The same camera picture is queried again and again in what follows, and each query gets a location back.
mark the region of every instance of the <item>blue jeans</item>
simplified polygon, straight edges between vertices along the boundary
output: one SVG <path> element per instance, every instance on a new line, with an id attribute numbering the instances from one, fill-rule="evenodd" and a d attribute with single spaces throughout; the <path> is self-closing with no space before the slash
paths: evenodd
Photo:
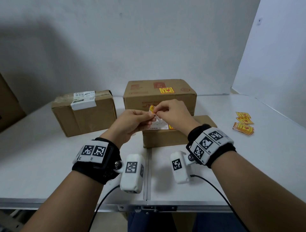
<path id="1" fill-rule="evenodd" d="M 171 213 L 130 213 L 128 232 L 177 232 Z M 233 213 L 197 213 L 193 232 L 245 232 Z"/>

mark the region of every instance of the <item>white wall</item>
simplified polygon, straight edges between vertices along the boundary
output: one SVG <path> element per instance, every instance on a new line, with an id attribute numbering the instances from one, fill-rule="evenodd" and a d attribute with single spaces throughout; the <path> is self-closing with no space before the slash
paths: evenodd
<path id="1" fill-rule="evenodd" d="M 259 0 L 0 1 L 0 72 L 26 112 L 68 92 L 185 79 L 229 93 Z"/>
<path id="2" fill-rule="evenodd" d="M 233 84 L 237 92 L 258 98 L 304 127 L 305 9 L 305 0 L 261 0 Z"/>

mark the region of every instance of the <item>cardboard box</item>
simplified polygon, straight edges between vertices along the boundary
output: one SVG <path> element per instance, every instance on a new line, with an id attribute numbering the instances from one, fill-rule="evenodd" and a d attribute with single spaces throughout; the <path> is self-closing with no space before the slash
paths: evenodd
<path id="1" fill-rule="evenodd" d="M 209 124 L 212 127 L 217 127 L 214 121 L 207 115 L 193 116 L 200 124 Z M 187 144 L 188 139 L 182 132 L 175 129 L 168 130 L 144 130 L 144 148 L 157 148 L 165 146 L 174 146 Z"/>
<path id="2" fill-rule="evenodd" d="M 17 98 L 0 74 L 0 132 L 25 116 Z"/>
<path id="3" fill-rule="evenodd" d="M 76 97 L 87 93 L 92 94 L 90 98 Z M 117 118 L 109 90 L 65 94 L 51 108 L 67 137 L 107 129 Z"/>
<path id="4" fill-rule="evenodd" d="M 182 79 L 129 81 L 123 95 L 126 109 L 144 111 L 149 111 L 150 105 L 172 99 L 183 101 L 194 115 L 196 92 Z"/>

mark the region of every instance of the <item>left hand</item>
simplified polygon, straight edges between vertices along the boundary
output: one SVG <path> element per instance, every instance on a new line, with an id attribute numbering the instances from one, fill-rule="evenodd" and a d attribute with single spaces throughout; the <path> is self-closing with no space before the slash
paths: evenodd
<path id="1" fill-rule="evenodd" d="M 142 110 L 125 110 L 100 137 L 113 142 L 119 149 L 132 134 L 150 128 L 156 121 L 154 114 Z"/>

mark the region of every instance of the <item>hand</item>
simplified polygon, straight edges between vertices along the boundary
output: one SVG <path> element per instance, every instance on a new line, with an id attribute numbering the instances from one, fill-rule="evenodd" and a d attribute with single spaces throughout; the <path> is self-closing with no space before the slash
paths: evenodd
<path id="1" fill-rule="evenodd" d="M 154 114 L 142 110 L 125 110 L 100 137 L 113 142 L 119 149 L 132 134 L 150 128 L 156 121 Z"/>
<path id="2" fill-rule="evenodd" d="M 194 128 L 201 125 L 191 116 L 184 102 L 176 99 L 159 103 L 153 112 L 186 136 Z"/>

